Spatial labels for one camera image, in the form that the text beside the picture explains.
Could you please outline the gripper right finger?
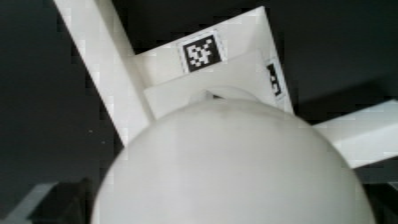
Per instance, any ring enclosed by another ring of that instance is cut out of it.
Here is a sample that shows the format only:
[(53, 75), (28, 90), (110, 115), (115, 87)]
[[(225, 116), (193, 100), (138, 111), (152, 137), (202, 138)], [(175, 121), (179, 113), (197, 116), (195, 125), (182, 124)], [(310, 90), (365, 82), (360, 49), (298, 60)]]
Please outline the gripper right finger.
[(398, 224), (398, 182), (364, 184), (376, 224)]

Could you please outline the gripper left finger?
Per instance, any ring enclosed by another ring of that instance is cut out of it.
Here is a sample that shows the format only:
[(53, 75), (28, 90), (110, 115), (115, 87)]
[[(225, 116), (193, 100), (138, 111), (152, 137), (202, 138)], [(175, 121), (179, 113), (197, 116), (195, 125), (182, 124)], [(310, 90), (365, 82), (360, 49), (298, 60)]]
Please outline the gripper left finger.
[(0, 224), (90, 224), (92, 181), (37, 184)]

